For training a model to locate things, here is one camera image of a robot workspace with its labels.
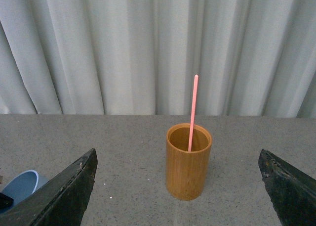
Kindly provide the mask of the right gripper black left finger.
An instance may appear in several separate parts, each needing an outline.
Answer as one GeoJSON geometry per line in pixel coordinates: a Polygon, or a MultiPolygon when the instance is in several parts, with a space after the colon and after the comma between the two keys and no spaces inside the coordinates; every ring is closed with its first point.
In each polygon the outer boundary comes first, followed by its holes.
{"type": "Polygon", "coordinates": [[[0,216],[2,226],[79,226],[97,170],[93,148],[0,216]]]}

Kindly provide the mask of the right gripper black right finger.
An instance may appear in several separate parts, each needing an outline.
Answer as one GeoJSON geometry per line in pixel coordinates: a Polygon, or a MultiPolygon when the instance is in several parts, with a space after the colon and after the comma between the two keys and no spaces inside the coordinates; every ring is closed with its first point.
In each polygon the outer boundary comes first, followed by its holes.
{"type": "Polygon", "coordinates": [[[265,189],[283,226],[316,224],[316,180],[266,149],[258,159],[265,189]]]}

